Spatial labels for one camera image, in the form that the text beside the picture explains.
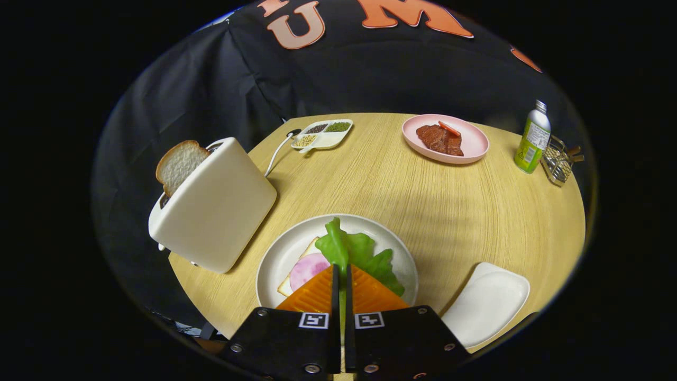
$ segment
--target bottle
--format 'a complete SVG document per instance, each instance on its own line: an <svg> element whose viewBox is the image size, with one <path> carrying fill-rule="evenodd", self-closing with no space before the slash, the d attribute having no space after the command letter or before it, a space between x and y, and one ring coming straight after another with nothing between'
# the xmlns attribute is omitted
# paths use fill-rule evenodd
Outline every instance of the bottle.
<svg viewBox="0 0 677 381"><path fill-rule="evenodd" d="M550 121L546 116L545 103L536 100L536 109L527 116L522 141L515 154L515 164L522 171L531 174L538 166L543 150L550 139Z"/></svg>

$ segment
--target round wooden table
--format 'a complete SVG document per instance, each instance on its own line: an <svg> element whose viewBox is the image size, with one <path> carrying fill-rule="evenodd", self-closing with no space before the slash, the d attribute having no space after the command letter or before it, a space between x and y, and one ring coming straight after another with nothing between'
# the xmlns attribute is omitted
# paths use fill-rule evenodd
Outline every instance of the round wooden table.
<svg viewBox="0 0 677 381"><path fill-rule="evenodd" d="M440 315L480 262L526 277L531 283L526 304L493 340L550 302L584 244L586 220L576 179L570 176L559 188L540 165L525 174L512 160L520 136L476 123L491 144L482 160L448 165L427 159L402 136L402 123L412 116L351 113L291 119L249 152L264 172L290 130L327 119L354 122L336 148L306 155L290 144L280 150L268 176L278 200L228 273L212 273L169 255L181 286L214 327L231 337L259 306L257 270L279 235L300 221L331 213L357 214L391 229L416 261L416 304L428 304Z"/></svg>

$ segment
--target toast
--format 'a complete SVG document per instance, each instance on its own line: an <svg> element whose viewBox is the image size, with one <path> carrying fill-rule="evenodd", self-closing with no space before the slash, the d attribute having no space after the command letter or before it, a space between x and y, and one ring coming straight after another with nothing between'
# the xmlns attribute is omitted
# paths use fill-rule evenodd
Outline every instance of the toast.
<svg viewBox="0 0 677 381"><path fill-rule="evenodd" d="M195 140L184 140L167 151L155 169L155 178L167 196L172 196L183 181L209 156Z"/></svg>
<svg viewBox="0 0 677 381"><path fill-rule="evenodd" d="M308 256L308 255L314 254L314 253L318 253L318 252L320 251L320 249L318 249L318 248L315 247L315 242L316 242L318 239L320 239L320 238L319 238L319 237L315 237L315 239L313 239L313 241L310 241L310 245L308 245L308 247L306 247L305 251L303 252L303 254L301 254L301 256L299 257L299 259L297 260L297 262L298 262L299 260L301 260L301 258L303 258L303 257L305 257L305 256ZM291 284L290 284L289 282L290 282L289 274L287 274L287 278L284 278L284 280L282 281L282 283L281 283L280 286L278 287L278 292L279 292L280 294L282 294L282 295L284 295L284 296L289 296L289 295L291 295L291 294L293 293L293 291L292 291L292 286L291 286Z"/></svg>

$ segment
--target meat slice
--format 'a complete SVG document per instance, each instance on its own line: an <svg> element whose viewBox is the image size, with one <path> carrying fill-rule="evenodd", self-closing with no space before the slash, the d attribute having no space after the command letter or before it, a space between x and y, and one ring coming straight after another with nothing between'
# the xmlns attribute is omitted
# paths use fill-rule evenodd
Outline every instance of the meat slice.
<svg viewBox="0 0 677 381"><path fill-rule="evenodd" d="M449 133L445 141L445 146L447 147L447 155L463 156L460 136Z"/></svg>
<svg viewBox="0 0 677 381"><path fill-rule="evenodd" d="M455 136L438 125L424 125L416 130L416 135L426 147L447 155L463 156L460 149L461 137Z"/></svg>

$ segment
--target green label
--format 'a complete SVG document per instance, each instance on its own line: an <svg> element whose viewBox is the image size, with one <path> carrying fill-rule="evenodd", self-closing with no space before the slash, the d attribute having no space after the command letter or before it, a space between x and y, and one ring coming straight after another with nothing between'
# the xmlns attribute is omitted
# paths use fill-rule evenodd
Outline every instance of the green label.
<svg viewBox="0 0 677 381"><path fill-rule="evenodd" d="M548 145L549 138L549 132L528 119L524 135L522 135L519 148L515 153L517 167L528 174L533 173L538 166L541 155L543 155L543 150Z"/></svg>

